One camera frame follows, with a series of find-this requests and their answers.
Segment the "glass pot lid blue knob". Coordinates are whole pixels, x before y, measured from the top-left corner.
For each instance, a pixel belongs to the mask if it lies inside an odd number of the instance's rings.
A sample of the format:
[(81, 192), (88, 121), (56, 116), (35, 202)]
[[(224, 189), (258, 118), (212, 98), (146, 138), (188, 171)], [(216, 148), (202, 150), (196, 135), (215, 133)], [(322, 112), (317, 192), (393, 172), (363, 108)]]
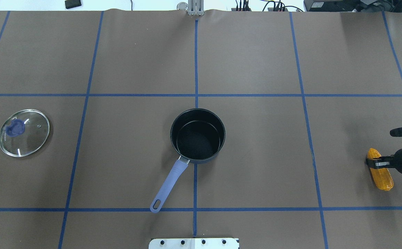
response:
[(48, 140), (50, 121), (43, 112), (23, 109), (11, 115), (0, 129), (0, 149), (11, 157), (37, 152)]

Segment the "dark blue saucepan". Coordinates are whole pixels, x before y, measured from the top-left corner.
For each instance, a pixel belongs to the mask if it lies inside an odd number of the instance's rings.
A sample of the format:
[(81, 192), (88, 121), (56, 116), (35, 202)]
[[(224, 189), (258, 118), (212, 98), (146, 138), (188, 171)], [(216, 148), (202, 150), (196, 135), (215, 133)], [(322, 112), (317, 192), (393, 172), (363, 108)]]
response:
[(170, 141), (179, 157), (150, 204), (150, 211), (160, 212), (188, 165), (212, 161), (221, 151), (225, 138), (224, 123), (212, 111), (193, 108), (179, 114), (170, 129)]

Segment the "aluminium frame post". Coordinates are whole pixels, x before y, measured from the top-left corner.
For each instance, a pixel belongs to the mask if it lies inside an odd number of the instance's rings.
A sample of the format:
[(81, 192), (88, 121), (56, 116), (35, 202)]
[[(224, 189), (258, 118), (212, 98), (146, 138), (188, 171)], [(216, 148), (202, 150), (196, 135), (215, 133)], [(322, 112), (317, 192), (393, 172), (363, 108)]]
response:
[(204, 16), (204, 0), (188, 0), (189, 16)]

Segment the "yellow corn cob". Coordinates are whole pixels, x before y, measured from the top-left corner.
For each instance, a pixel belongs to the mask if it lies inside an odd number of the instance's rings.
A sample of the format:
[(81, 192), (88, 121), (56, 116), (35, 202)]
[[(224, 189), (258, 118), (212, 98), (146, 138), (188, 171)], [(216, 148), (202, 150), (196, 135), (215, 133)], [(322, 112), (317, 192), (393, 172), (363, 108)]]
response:
[[(369, 159), (376, 159), (381, 157), (378, 150), (370, 148), (367, 153), (367, 162)], [(387, 168), (374, 169), (370, 168), (370, 173), (376, 187), (383, 191), (390, 191), (394, 187), (394, 181)]]

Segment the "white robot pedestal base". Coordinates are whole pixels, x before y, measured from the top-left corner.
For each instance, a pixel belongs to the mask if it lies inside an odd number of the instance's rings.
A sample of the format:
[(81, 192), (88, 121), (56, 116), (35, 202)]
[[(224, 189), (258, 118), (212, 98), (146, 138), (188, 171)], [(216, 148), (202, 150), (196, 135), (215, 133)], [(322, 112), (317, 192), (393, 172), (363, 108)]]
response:
[(157, 238), (149, 249), (239, 249), (238, 238)]

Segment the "black small box device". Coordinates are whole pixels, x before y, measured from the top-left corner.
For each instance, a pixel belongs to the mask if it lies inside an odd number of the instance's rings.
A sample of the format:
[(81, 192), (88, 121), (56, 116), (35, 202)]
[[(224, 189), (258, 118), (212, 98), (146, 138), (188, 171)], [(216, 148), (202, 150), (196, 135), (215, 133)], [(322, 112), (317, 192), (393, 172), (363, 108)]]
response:
[(64, 3), (66, 9), (72, 9), (82, 6), (81, 0), (65, 0)]

